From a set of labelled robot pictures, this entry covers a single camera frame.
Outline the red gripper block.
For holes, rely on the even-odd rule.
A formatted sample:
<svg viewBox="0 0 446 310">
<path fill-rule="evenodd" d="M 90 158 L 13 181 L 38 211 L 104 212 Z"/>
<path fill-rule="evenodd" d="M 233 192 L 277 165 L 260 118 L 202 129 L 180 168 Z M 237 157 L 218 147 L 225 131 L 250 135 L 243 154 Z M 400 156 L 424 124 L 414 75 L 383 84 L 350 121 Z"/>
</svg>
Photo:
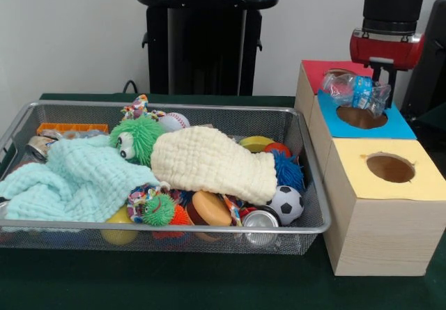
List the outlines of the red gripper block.
<svg viewBox="0 0 446 310">
<path fill-rule="evenodd" d="M 350 40 L 351 61 L 363 65 L 372 63 L 392 64 L 396 70 L 412 70 L 418 63 L 424 46 L 424 34 L 409 36 L 369 33 L 354 29 Z M 386 107 L 392 106 L 397 71 L 390 67 L 388 84 L 390 86 Z M 379 79 L 381 66 L 374 66 L 374 78 Z"/>
</svg>

